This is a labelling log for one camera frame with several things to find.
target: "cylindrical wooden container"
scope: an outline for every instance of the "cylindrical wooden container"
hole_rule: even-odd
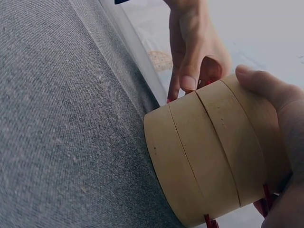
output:
[[[279,189],[291,172],[276,111],[235,75],[144,118],[147,147],[177,218],[193,227]]]

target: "red clip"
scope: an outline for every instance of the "red clip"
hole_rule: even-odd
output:
[[[217,221],[215,219],[211,220],[210,216],[208,214],[205,215],[204,217],[205,217],[207,228],[219,228],[219,224],[217,223]]]

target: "white surface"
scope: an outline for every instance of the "white surface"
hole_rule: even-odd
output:
[[[100,0],[100,2],[123,39],[123,42],[135,60],[155,98],[160,105],[166,104],[167,94],[157,77],[157,72],[151,63],[145,48],[141,44],[141,40],[135,32],[132,23],[126,16],[125,11],[122,9],[121,5],[114,5],[113,0]]]
[[[170,56],[169,8],[162,0],[131,0],[121,5],[146,52],[160,51]],[[301,0],[210,0],[213,23],[226,44],[234,68],[246,64],[267,70],[278,78],[304,88],[304,3]],[[154,91],[168,91],[171,70],[148,75],[135,58]],[[158,75],[163,88],[152,81]],[[224,228],[258,228],[263,218],[252,205],[218,219]]]

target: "finger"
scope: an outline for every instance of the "finger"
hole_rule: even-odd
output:
[[[285,142],[294,182],[304,181],[304,92],[271,74],[236,68],[240,84],[265,97],[276,109],[279,128]]]
[[[268,72],[254,71],[239,65],[236,76],[244,88],[266,98],[277,112],[293,101],[304,99],[302,89],[287,84]]]
[[[186,54],[180,68],[180,86],[185,92],[193,91],[198,86],[200,66],[206,56],[207,48],[204,41],[197,38],[188,38]]]
[[[179,69],[173,66],[172,76],[169,85],[168,92],[168,102],[174,101],[177,99],[180,91],[180,78],[179,78]]]
[[[179,72],[182,61],[185,56],[186,44],[182,38],[179,15],[176,15],[174,11],[170,13],[170,47],[173,61],[173,70],[168,91],[168,101],[174,101],[177,99],[180,91],[180,79]]]

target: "wooden band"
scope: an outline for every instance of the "wooden band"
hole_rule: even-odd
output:
[[[239,208],[225,152],[197,94],[190,93],[169,107],[210,217],[218,218]]]
[[[186,227],[205,222],[206,203],[182,147],[169,106],[144,117],[146,143],[165,197]]]

